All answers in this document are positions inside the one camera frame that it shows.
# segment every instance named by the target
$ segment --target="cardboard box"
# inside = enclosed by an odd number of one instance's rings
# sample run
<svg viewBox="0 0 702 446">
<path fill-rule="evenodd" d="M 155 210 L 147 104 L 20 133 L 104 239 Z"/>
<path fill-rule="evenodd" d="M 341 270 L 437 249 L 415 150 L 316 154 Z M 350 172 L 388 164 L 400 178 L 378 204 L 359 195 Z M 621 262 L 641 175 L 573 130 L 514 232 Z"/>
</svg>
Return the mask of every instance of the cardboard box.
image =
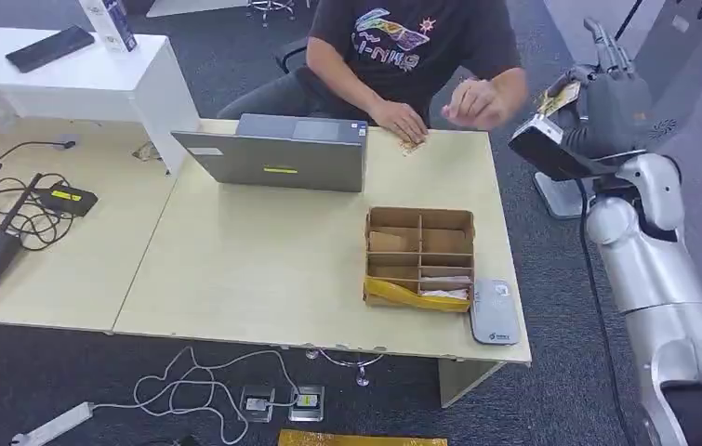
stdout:
<svg viewBox="0 0 702 446">
<path fill-rule="evenodd" d="M 469 297 L 473 296 L 471 212 L 375 207 L 367 215 L 365 237 L 368 278 L 402 286 L 417 295 L 428 291 L 467 290 Z M 469 277 L 470 280 L 442 282 L 433 279 L 454 277 Z M 364 301 L 371 306 L 402 305 L 366 291 Z"/>
<path fill-rule="evenodd" d="M 129 52 L 137 47 L 137 39 L 126 20 L 126 9 L 120 0 L 79 0 L 99 39 L 111 51 Z"/>
</svg>

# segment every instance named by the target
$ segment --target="desk surface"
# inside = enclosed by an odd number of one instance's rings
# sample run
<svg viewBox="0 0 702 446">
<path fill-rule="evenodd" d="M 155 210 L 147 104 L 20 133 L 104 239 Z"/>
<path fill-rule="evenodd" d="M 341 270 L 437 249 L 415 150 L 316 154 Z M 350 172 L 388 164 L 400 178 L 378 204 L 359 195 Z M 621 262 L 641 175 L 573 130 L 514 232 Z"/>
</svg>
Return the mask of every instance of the desk surface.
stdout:
<svg viewBox="0 0 702 446">
<path fill-rule="evenodd" d="M 113 53 L 96 42 L 32 72 L 21 73 L 6 54 L 42 40 L 57 31 L 0 28 L 0 86 L 5 88 L 76 88 L 132 91 L 148 70 L 167 37 L 135 35 L 131 53 Z"/>
<path fill-rule="evenodd" d="M 232 133 L 235 122 L 203 121 Z M 364 194 L 218 184 L 187 161 L 113 330 L 293 347 L 530 362 L 497 177 L 484 133 L 432 132 L 404 158 L 372 129 Z M 362 300 L 371 206 L 467 209 L 476 263 L 511 283 L 522 332 L 477 344 L 465 314 L 370 308 Z"/>
<path fill-rule="evenodd" d="M 29 181 L 36 172 L 57 172 L 95 192 L 99 202 L 63 240 L 17 258 L 0 282 L 0 323 L 109 332 L 174 180 L 163 175 L 161 163 L 131 156 L 148 139 L 136 125 L 21 120 L 12 135 L 0 136 L 0 153 L 62 134 L 79 135 L 80 142 L 68 151 L 20 148 L 3 161 L 0 177 Z M 0 195 L 0 208 L 16 198 Z"/>
</svg>

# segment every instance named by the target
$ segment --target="gray laptop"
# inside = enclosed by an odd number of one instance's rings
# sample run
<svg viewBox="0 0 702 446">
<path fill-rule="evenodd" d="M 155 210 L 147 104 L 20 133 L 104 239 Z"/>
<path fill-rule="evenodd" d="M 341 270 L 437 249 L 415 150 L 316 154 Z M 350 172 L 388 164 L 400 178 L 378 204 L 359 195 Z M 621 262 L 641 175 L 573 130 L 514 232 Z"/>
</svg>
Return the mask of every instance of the gray laptop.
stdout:
<svg viewBox="0 0 702 446">
<path fill-rule="evenodd" d="M 235 135 L 173 132 L 218 182 L 361 192 L 367 123 L 245 114 Z"/>
</svg>

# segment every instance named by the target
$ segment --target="white cable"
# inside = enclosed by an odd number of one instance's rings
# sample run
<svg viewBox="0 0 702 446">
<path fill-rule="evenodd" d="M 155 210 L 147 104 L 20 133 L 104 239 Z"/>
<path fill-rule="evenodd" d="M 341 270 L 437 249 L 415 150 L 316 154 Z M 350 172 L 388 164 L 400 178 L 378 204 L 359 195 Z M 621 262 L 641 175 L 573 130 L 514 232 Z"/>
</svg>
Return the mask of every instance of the white cable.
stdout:
<svg viewBox="0 0 702 446">
<path fill-rule="evenodd" d="M 357 361 L 357 362 L 348 362 L 348 361 L 340 361 L 340 360 L 335 360 L 332 357 L 328 356 L 328 354 L 323 351 L 322 349 L 318 349 L 318 351 L 323 355 L 324 358 L 326 358 L 329 362 L 333 363 L 334 365 L 339 365 L 342 367 L 367 367 L 368 365 L 373 365 L 376 362 L 380 361 L 383 359 L 383 355 L 377 355 L 377 358 L 374 358 L 369 361 Z"/>
<path fill-rule="evenodd" d="M 178 359 L 183 355 L 185 352 L 189 351 L 190 356 L 192 357 L 192 368 L 189 369 L 185 374 L 183 374 L 179 379 L 167 384 L 165 388 L 163 388 L 159 393 L 154 395 L 152 398 L 149 398 L 145 401 L 140 401 L 138 390 L 139 386 L 151 379 L 154 379 L 158 382 L 165 382 L 167 378 L 170 375 L 170 369 L 175 365 L 175 363 L 178 361 Z M 230 393 L 230 390 L 225 386 L 222 382 L 217 381 L 217 378 L 214 376 L 214 371 L 219 370 L 219 369 L 224 369 L 226 367 L 230 367 L 231 365 L 235 364 L 238 361 L 243 361 L 248 358 L 252 358 L 253 356 L 258 356 L 258 355 L 265 355 L 265 354 L 272 354 L 276 355 L 277 359 L 279 360 L 280 366 L 282 367 L 282 373 L 285 375 L 285 379 L 287 380 L 287 383 L 290 384 L 290 386 L 294 389 L 294 392 L 296 393 L 296 397 L 289 403 L 277 403 L 277 402 L 268 402 L 267 405 L 269 406 L 276 406 L 276 407 L 291 407 L 296 404 L 298 401 L 299 393 L 298 393 L 298 387 L 296 386 L 296 383 L 293 382 L 293 380 L 290 378 L 290 375 L 287 373 L 287 369 L 285 368 L 285 360 L 282 358 L 282 355 L 276 351 L 276 350 L 261 350 L 261 351 L 255 351 L 252 353 L 245 354 L 244 356 L 240 356 L 230 362 L 221 364 L 221 365 L 213 365 L 213 366 L 204 366 L 200 365 L 197 362 L 197 359 L 194 357 L 194 349 L 192 347 L 186 347 L 183 350 L 179 352 L 178 355 L 176 355 L 175 358 L 167 365 L 165 368 L 165 373 L 161 376 L 155 375 L 155 374 L 149 374 L 147 376 L 141 377 L 138 381 L 137 384 L 134 385 L 134 391 L 132 392 L 132 396 L 134 398 L 134 404 L 110 404 L 110 403 L 102 403 L 102 404 L 95 404 L 92 406 L 92 409 L 95 411 L 97 409 L 142 409 L 145 413 L 147 413 L 150 416 L 165 416 L 165 415 L 184 415 L 186 413 L 194 413 L 194 412 L 211 412 L 214 415 L 219 417 L 219 434 L 222 438 L 222 442 L 228 445 L 233 445 L 241 441 L 244 436 L 246 435 L 246 431 L 249 430 L 249 422 L 246 421 L 246 418 L 241 414 L 241 411 L 238 409 L 238 406 L 236 405 L 235 401 L 232 398 L 232 394 Z M 192 372 L 196 370 L 203 370 L 208 372 L 208 374 L 211 376 L 210 381 L 195 381 L 191 379 L 186 379 Z M 192 407 L 192 408 L 180 408 L 177 409 L 173 406 L 173 400 L 175 399 L 176 392 L 178 391 L 179 387 L 181 385 L 188 385 L 188 386 L 210 386 L 211 391 L 208 394 L 208 400 L 202 405 L 198 407 Z M 225 418 L 224 416 L 216 409 L 211 407 L 211 404 L 214 402 L 214 395 L 217 389 L 217 386 L 222 387 L 222 389 L 225 391 L 225 394 L 227 394 L 228 401 L 230 402 L 230 405 L 232 406 L 233 410 L 235 411 L 236 414 L 238 414 L 238 418 L 244 422 L 244 431 L 241 432 L 241 434 L 238 436 L 238 438 L 232 440 L 232 441 L 227 441 L 225 439 Z M 153 403 L 154 401 L 158 400 L 161 398 L 163 395 L 166 394 L 168 390 L 172 389 L 172 392 L 170 392 L 170 396 L 167 399 L 167 410 L 163 412 L 154 412 L 150 410 L 148 407 L 149 404 Z"/>
</svg>

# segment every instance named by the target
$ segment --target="black smartphone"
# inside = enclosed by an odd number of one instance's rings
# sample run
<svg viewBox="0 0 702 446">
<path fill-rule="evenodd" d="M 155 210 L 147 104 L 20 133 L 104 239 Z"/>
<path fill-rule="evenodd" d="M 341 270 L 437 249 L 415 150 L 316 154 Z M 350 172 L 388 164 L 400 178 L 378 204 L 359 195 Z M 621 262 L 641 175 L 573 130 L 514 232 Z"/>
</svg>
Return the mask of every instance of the black smartphone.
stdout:
<svg viewBox="0 0 702 446">
<path fill-rule="evenodd" d="M 84 48 L 94 41 L 93 35 L 74 25 L 60 33 L 50 35 L 44 40 L 8 53 L 6 59 L 14 64 L 20 72 L 31 72 L 53 60 Z"/>
</svg>

